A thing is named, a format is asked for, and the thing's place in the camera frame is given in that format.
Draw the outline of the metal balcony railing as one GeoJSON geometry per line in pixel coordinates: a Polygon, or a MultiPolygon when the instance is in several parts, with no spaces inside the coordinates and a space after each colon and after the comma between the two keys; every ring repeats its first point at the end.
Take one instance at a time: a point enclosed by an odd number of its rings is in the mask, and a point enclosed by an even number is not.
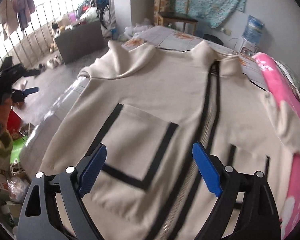
{"type": "Polygon", "coordinates": [[[32,67],[50,52],[53,43],[51,24],[75,12],[84,0],[38,0],[31,22],[24,30],[18,28],[4,39],[0,24],[0,68],[3,59],[11,56],[13,63],[32,67]]]}

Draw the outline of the grey patterned pillow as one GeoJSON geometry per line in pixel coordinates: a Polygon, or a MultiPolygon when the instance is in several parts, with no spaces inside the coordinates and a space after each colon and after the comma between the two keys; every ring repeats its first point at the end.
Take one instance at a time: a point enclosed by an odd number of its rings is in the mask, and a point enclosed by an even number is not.
{"type": "Polygon", "coordinates": [[[300,99],[300,80],[297,75],[285,63],[276,60],[275,63],[282,75],[286,78],[294,94],[300,99]]]}

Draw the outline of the pink floral blanket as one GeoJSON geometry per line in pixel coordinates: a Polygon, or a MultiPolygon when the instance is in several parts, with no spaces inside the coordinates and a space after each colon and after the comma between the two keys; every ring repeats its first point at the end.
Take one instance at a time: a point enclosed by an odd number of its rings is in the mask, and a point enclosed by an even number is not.
{"type": "Polygon", "coordinates": [[[277,107],[270,116],[290,158],[287,195],[280,211],[281,238],[285,239],[300,222],[300,99],[280,72],[275,59],[265,53],[257,53],[253,58],[276,101],[277,107]]]}

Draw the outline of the green bag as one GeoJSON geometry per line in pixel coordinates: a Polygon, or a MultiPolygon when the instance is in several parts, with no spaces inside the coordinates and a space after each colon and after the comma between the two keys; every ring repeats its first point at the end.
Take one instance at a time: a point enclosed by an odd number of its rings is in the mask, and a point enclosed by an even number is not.
{"type": "Polygon", "coordinates": [[[10,164],[16,164],[20,162],[19,156],[27,140],[28,140],[28,136],[24,136],[13,141],[13,147],[10,156],[10,164]]]}

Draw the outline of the patterned cardboard box stack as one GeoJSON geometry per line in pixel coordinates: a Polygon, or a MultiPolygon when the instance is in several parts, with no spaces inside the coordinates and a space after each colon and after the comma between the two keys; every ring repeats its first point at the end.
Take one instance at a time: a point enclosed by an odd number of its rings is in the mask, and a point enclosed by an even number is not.
{"type": "Polygon", "coordinates": [[[170,10],[170,0],[154,0],[154,25],[161,25],[159,12],[170,10]]]}

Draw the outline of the beige zip jacket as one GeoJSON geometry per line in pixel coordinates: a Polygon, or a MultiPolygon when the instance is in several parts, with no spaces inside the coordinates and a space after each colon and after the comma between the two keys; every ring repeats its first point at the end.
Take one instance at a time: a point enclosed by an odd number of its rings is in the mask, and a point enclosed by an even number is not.
{"type": "Polygon", "coordinates": [[[192,157],[264,172],[278,210],[289,154],[270,116],[276,101],[238,55],[202,41],[191,50],[114,41],[80,76],[89,82],[53,136],[40,169],[58,174],[98,144],[107,158],[83,202],[105,239],[194,239],[215,203],[192,157]]]}

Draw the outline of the blue water bottle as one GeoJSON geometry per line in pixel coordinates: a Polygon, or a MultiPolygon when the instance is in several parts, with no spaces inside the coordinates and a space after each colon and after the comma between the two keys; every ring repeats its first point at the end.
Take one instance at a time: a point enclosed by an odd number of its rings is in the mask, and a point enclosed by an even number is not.
{"type": "Polygon", "coordinates": [[[263,30],[264,23],[254,16],[249,15],[242,37],[248,42],[258,45],[260,43],[263,30]]]}

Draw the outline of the white water dispenser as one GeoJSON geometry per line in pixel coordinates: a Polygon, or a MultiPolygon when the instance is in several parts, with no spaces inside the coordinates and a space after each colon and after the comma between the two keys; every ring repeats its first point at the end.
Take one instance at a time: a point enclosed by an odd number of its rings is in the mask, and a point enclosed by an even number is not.
{"type": "Polygon", "coordinates": [[[258,51],[258,47],[256,44],[253,44],[247,41],[243,36],[239,38],[239,45],[237,47],[237,51],[243,55],[252,57],[258,51]]]}

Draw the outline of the dark grey cabinet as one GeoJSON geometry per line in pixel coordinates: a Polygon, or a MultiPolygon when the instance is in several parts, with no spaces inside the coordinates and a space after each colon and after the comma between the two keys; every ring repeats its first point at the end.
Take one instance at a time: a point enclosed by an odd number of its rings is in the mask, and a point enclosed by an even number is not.
{"type": "Polygon", "coordinates": [[[55,42],[65,64],[72,63],[106,46],[100,21],[80,24],[72,30],[65,30],[55,37],[55,42]]]}

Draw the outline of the wooden chair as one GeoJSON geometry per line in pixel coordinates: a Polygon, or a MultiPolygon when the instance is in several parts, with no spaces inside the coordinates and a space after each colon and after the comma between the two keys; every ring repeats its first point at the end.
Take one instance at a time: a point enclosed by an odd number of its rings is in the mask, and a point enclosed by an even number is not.
{"type": "Polygon", "coordinates": [[[190,16],[190,4],[192,0],[184,0],[184,2],[183,9],[177,9],[178,0],[170,0],[170,10],[158,13],[161,20],[161,25],[159,26],[164,27],[172,23],[182,23],[182,32],[184,33],[186,26],[192,25],[191,35],[194,35],[198,21],[190,16]]]}

